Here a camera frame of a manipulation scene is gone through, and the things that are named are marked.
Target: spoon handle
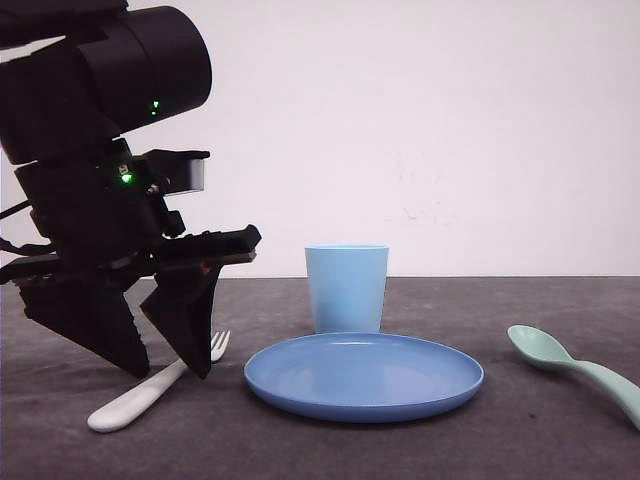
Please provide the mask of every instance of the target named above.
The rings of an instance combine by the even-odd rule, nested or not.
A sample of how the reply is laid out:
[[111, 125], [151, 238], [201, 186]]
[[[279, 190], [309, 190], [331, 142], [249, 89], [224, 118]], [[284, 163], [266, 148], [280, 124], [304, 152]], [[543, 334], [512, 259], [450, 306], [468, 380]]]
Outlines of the spoon handle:
[[574, 365], [604, 388], [640, 430], [640, 387], [597, 363], [577, 360]]

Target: mint green spoon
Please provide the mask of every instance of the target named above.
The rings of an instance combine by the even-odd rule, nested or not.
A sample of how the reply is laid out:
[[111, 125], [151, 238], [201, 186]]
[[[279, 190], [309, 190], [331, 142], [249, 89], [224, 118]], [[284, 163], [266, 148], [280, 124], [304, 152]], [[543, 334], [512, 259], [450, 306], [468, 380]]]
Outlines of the mint green spoon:
[[507, 335], [530, 364], [544, 370], [563, 368], [585, 373], [613, 398], [640, 429], [640, 387], [597, 363], [574, 360], [555, 338], [526, 325], [513, 325]]

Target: white wall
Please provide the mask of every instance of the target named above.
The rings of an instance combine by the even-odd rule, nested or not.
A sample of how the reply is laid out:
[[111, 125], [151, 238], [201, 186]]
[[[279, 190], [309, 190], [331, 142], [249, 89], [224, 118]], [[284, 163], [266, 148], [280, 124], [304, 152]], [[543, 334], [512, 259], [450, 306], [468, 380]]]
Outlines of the white wall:
[[316, 242], [386, 243], [391, 275], [640, 274], [640, 2], [167, 3], [214, 95], [127, 138], [212, 149], [206, 192], [169, 203], [194, 232], [259, 226], [227, 276], [304, 275]]

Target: light blue cup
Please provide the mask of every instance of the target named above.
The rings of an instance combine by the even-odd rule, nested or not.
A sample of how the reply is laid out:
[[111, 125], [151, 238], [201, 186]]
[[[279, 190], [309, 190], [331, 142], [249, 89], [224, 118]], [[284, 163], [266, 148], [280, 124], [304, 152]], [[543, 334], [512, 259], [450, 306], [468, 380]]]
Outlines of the light blue cup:
[[380, 331], [389, 248], [314, 245], [305, 254], [316, 333]]

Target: blue plate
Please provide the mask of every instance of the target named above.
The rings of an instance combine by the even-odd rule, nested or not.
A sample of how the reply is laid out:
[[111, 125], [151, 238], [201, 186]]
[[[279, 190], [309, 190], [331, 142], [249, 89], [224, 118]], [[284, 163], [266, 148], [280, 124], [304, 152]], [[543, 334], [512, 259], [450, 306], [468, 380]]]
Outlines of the blue plate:
[[462, 405], [484, 372], [470, 356], [439, 343], [384, 333], [323, 333], [256, 353], [244, 368], [266, 402], [338, 422], [398, 422]]

